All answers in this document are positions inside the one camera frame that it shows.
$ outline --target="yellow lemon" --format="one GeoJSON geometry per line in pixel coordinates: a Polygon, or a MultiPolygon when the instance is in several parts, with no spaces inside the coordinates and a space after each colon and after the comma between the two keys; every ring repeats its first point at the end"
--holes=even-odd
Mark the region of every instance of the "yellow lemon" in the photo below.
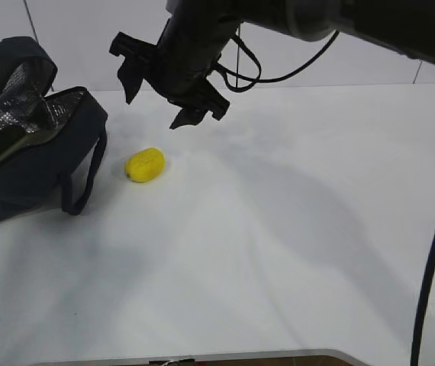
{"type": "Polygon", "coordinates": [[[129,159],[124,170],[131,181],[145,183],[162,174],[164,168],[163,152],[150,147],[129,159]]]}

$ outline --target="bag strap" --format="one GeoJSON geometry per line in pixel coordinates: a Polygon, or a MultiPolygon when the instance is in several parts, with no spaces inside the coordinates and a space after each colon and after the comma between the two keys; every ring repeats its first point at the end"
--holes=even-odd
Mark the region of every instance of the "bag strap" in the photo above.
{"type": "Polygon", "coordinates": [[[73,183],[72,183],[72,175],[67,172],[63,172],[60,174],[60,184],[62,187],[62,210],[63,212],[71,215],[78,216],[82,213],[83,209],[89,202],[90,195],[92,193],[92,189],[94,188],[94,180],[97,172],[102,164],[102,158],[104,157],[105,148],[108,144],[108,135],[104,130],[97,142],[97,145],[94,149],[94,154],[92,155],[92,161],[90,163],[89,175],[87,176],[87,184],[85,186],[85,190],[81,196],[77,200],[77,202],[73,202],[73,183]]]}

